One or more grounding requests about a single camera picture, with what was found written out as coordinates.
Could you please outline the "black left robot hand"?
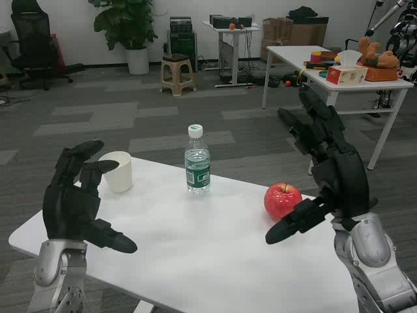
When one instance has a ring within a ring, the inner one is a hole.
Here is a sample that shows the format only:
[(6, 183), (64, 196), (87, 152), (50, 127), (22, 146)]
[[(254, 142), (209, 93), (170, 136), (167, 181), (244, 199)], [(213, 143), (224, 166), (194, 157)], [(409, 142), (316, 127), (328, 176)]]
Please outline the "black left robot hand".
[(103, 174), (114, 170), (114, 160), (90, 162), (104, 142), (93, 140), (63, 149), (42, 206), (49, 239), (88, 241), (100, 248), (133, 254), (137, 245), (109, 222), (97, 219), (100, 207), (98, 186)]

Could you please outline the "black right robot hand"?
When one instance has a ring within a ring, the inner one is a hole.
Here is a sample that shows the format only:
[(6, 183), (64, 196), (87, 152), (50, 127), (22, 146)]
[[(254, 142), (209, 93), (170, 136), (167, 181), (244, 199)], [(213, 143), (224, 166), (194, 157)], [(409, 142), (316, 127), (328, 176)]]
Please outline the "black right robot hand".
[(311, 117), (304, 124), (290, 111), (280, 108), (278, 117), (295, 138), (303, 155), (311, 155), (312, 176), (319, 196), (303, 200), (265, 235), (266, 243), (279, 243), (296, 232), (305, 233), (325, 220), (329, 213), (350, 230), (354, 217), (364, 215), (377, 203), (369, 196), (369, 184), (362, 159), (344, 137), (345, 126), (333, 106), (328, 106), (307, 84), (299, 87), (299, 98)]

